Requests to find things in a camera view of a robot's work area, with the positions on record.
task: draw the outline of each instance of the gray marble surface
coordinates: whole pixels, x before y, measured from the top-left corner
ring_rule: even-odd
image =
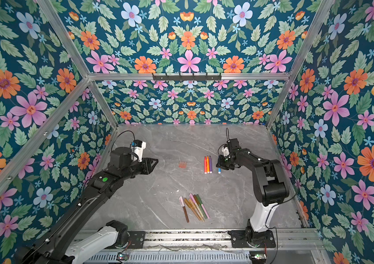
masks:
[[[129,229],[244,228],[256,205],[252,174],[245,167],[218,174],[215,167],[217,149],[226,142],[226,127],[242,147],[263,158],[276,158],[262,125],[120,125],[119,132],[131,130],[147,143],[144,157],[158,158],[159,163],[153,173],[125,181],[83,229],[98,229],[113,219]],[[131,141],[131,133],[124,133],[115,145],[127,146]],[[209,155],[214,172],[204,174],[203,159]],[[187,162],[185,169],[178,167],[180,161]],[[186,222],[179,196],[189,193],[200,194],[211,219],[201,222],[186,207],[190,223]],[[281,204],[270,223],[300,225],[292,202]]]

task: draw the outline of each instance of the floral wall panel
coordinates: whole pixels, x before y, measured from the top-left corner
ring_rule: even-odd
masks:
[[[284,83],[277,80],[102,81],[120,123],[264,124]]]
[[[79,79],[34,2],[0,1],[0,171]]]
[[[336,264],[374,263],[374,1],[342,1],[272,127]]]
[[[47,232],[95,173],[111,127],[85,93],[0,196],[0,263]]]
[[[275,73],[290,70],[319,4],[63,1],[60,17],[91,72]]]

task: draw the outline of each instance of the pile of markers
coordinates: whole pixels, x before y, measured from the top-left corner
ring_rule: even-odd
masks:
[[[212,157],[211,156],[205,156],[204,164],[205,164],[205,174],[212,173]]]
[[[190,193],[190,198],[187,200],[186,198],[183,198],[180,196],[180,203],[181,207],[184,210],[184,214],[187,220],[187,223],[189,222],[187,211],[185,208],[185,205],[190,207],[190,209],[193,211],[195,216],[200,220],[200,221],[205,221],[205,219],[210,219],[208,212],[206,211],[205,206],[202,203],[202,200],[200,199],[200,196],[198,194],[191,194]]]

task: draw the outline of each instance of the floral wallpaper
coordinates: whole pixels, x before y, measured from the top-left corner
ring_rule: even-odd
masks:
[[[61,4],[61,20],[91,72],[275,73],[291,68],[320,1]]]
[[[36,3],[0,1],[0,171],[79,79]]]
[[[332,7],[271,127],[335,264],[374,263],[374,0]]]
[[[277,80],[98,83],[116,120],[126,124],[265,124],[283,85]]]
[[[16,248],[45,234],[79,198],[110,136],[86,89],[0,196],[0,263],[14,263]]]

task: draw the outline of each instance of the metal beam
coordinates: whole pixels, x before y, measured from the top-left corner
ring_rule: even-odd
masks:
[[[182,77],[193,77],[192,73],[182,73]],[[195,73],[195,77],[205,77],[205,73]],[[218,76],[219,74],[208,74],[210,76]],[[180,74],[179,73],[170,73],[170,74],[155,74],[155,77],[163,78],[163,80],[179,80]],[[222,73],[221,79],[222,80],[288,80],[290,78],[289,73]],[[141,73],[90,73],[89,79],[92,81],[104,81],[104,80],[112,80],[112,81],[119,81],[119,80],[147,80],[152,81],[153,75],[152,74],[141,74]]]
[[[17,174],[24,168],[27,160],[33,156],[35,151],[40,147],[46,139],[49,132],[68,112],[74,102],[82,95],[86,89],[88,80],[82,79],[74,88],[74,90],[64,99],[57,109],[48,117],[41,125],[37,132],[26,142],[26,144],[17,152],[11,161],[0,172],[0,195],[3,194]]]
[[[332,7],[335,0],[322,0],[317,9],[317,12],[311,22],[309,32],[307,33],[306,38],[303,41],[303,45],[301,45],[300,51],[298,52],[297,56],[295,57],[294,63],[291,67],[291,78],[287,81],[284,87],[281,90],[281,93],[276,100],[274,108],[272,109],[271,117],[266,124],[268,128],[272,126],[275,121],[276,116],[278,115],[279,111],[282,108],[282,104],[284,103],[286,97],[288,96],[288,91],[292,87],[297,78],[298,72],[300,71],[301,67],[303,66],[303,62],[309,53],[311,46],[313,45],[314,40],[316,39],[317,34],[319,33],[323,22],[325,21],[330,8]]]
[[[68,30],[65,28],[63,22],[61,21],[61,18],[58,16],[58,13],[52,5],[51,1],[38,0],[37,3],[41,8],[42,12],[45,14],[45,17],[51,24],[53,30],[55,31],[55,34],[58,36],[61,43],[63,44],[64,49],[67,51],[68,55],[74,62],[74,65],[79,70],[80,75],[83,78],[86,78],[89,74],[89,69],[84,63],[84,60],[80,55],[79,51],[77,50],[76,46],[74,45],[73,40],[68,35]]]
[[[96,82],[91,81],[89,83],[89,89],[92,92],[93,96],[95,97],[96,101],[98,102],[98,105],[102,109],[102,112],[105,114],[106,118],[108,119],[108,122],[111,124],[111,127],[115,129],[118,126],[118,123],[116,122],[116,119],[114,115],[112,114],[109,104],[106,102],[105,97],[100,92],[99,87],[96,84]]]

